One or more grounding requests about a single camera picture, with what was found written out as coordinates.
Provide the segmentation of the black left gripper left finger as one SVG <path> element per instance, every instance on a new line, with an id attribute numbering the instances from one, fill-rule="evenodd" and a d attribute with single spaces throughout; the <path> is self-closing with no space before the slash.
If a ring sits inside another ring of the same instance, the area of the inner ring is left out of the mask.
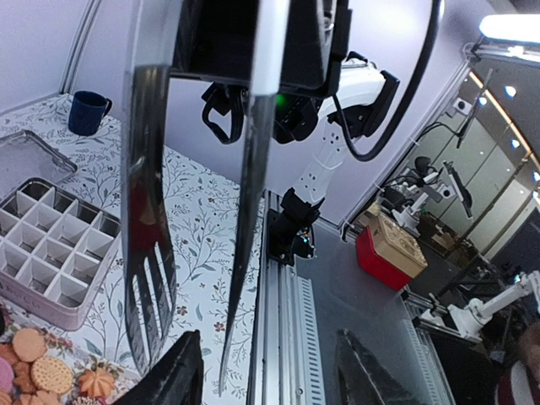
<path id="1" fill-rule="evenodd" d="M 198 330 L 184 332 L 155 367 L 117 400 L 121 405 L 201 404 L 204 363 Z"/>

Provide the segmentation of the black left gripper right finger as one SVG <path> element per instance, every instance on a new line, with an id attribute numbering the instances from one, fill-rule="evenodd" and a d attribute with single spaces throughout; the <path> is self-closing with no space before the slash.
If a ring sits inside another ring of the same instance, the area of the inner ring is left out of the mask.
<path id="1" fill-rule="evenodd" d="M 422 404 L 348 329 L 337 330 L 335 370 L 341 404 Z"/>

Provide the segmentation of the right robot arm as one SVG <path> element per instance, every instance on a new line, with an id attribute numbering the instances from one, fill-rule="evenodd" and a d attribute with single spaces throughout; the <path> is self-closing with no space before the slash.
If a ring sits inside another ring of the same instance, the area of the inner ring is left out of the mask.
<path id="1" fill-rule="evenodd" d="M 281 144 L 306 140 L 320 122 L 331 128 L 318 140 L 319 149 L 299 179 L 286 191 L 280 211 L 268 214 L 267 254 L 294 265 L 296 257 L 315 251 L 313 224 L 320 216 L 327 188 L 353 141 L 371 136 L 386 118 L 399 80 L 356 51 L 343 61 L 336 95 L 324 100 L 280 94 L 274 119 L 274 139 Z"/>

